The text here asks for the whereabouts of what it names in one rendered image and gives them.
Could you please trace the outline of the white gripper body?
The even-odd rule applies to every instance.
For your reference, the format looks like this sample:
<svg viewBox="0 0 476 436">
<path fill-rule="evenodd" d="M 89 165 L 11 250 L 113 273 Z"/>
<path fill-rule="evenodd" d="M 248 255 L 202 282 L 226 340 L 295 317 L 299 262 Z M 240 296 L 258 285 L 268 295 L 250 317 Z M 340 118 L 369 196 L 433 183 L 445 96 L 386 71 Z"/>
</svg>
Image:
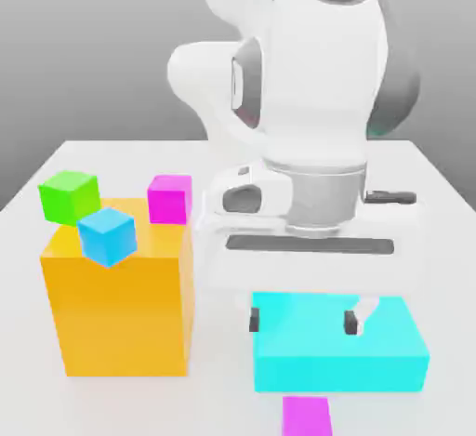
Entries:
<svg viewBox="0 0 476 436">
<path fill-rule="evenodd" d="M 207 283 L 236 292 L 406 293 L 406 227 L 358 224 L 328 238 L 207 234 Z"/>
</svg>

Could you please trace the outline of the small magenta cube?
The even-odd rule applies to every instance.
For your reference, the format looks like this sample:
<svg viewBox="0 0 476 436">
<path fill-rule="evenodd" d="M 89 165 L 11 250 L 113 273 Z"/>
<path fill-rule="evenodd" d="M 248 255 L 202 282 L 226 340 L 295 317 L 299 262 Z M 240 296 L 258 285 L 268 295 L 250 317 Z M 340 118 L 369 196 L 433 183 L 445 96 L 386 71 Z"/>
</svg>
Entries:
<svg viewBox="0 0 476 436">
<path fill-rule="evenodd" d="M 192 177 L 157 175 L 147 190 L 150 223 L 186 225 L 192 211 Z"/>
<path fill-rule="evenodd" d="M 283 397 L 282 436 L 333 436 L 324 397 Z"/>
</svg>

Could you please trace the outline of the small blue cube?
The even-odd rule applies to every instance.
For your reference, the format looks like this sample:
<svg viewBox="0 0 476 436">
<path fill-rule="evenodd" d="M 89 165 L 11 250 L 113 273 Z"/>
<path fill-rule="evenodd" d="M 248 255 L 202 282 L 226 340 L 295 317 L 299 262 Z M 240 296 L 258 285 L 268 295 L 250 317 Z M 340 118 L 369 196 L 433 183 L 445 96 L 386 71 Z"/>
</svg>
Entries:
<svg viewBox="0 0 476 436">
<path fill-rule="evenodd" d="M 111 207 L 77 222 L 82 254 L 105 268 L 111 268 L 138 250 L 135 220 Z"/>
</svg>

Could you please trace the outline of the small green cube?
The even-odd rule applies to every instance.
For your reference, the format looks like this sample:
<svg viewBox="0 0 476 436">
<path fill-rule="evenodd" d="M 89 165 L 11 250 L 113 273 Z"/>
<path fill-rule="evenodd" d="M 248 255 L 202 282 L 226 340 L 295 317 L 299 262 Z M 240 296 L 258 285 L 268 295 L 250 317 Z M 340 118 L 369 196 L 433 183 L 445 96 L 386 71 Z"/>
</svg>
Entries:
<svg viewBox="0 0 476 436">
<path fill-rule="evenodd" d="M 45 219 L 61 225 L 76 223 L 101 208 L 98 178 L 63 170 L 38 186 Z"/>
</svg>

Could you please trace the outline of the large cyan box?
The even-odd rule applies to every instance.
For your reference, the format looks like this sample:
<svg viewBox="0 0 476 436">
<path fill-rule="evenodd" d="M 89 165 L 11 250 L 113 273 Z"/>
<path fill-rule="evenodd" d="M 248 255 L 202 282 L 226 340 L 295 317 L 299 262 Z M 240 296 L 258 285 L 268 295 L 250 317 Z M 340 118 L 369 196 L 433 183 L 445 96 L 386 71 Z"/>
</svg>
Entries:
<svg viewBox="0 0 476 436">
<path fill-rule="evenodd" d="M 258 392 L 418 392 L 430 352 L 400 297 L 382 297 L 360 336 L 344 330 L 355 295 L 256 292 Z"/>
</svg>

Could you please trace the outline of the large orange box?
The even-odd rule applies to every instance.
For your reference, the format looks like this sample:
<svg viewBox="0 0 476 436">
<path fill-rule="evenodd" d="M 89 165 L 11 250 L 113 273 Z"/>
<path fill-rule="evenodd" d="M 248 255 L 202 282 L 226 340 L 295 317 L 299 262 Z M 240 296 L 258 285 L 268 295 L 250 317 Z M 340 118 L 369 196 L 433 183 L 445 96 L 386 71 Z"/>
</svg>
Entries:
<svg viewBox="0 0 476 436">
<path fill-rule="evenodd" d="M 60 226 L 40 256 L 70 377 L 184 377 L 194 317 L 192 233 L 152 224 L 143 198 L 103 205 L 135 220 L 138 250 L 107 269 L 82 254 L 76 228 Z"/>
</svg>

